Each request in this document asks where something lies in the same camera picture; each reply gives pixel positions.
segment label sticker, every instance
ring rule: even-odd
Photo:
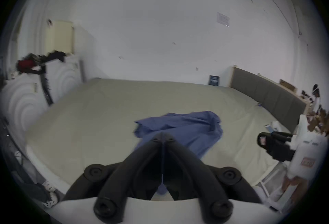
[[[266,136],[261,136],[259,141],[261,142],[261,145],[266,145]]]
[[[217,22],[227,27],[230,26],[230,18],[217,12]]]
[[[302,160],[302,163],[300,165],[306,166],[306,167],[312,167],[314,165],[315,159],[309,158],[309,157],[304,157]]]
[[[34,89],[34,92],[35,92],[35,93],[38,92],[38,84],[37,84],[37,83],[34,83],[34,84],[33,84],[33,89]]]

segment screw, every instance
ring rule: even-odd
[[[96,202],[96,205],[94,207],[94,212],[99,217],[112,217],[117,211],[116,205],[113,203],[113,201],[100,198]]]
[[[226,218],[232,215],[233,204],[230,201],[216,201],[211,207],[212,213],[219,218]]]

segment gray headboard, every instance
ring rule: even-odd
[[[299,116],[308,110],[307,102],[284,86],[236,66],[233,67],[230,87],[261,103],[291,133]]]

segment paper sign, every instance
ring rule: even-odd
[[[230,26],[230,18],[217,12],[217,22],[227,27]]]

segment white wall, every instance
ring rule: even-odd
[[[325,25],[312,0],[292,0],[301,35],[296,55],[294,84],[308,91],[317,83],[320,87],[321,103],[329,110],[329,39]]]
[[[296,15],[287,0],[275,2],[279,7],[273,0],[49,0],[46,14],[74,22],[87,78],[206,84],[219,75],[227,85],[235,64],[301,88]],[[230,27],[216,23],[217,12]]]

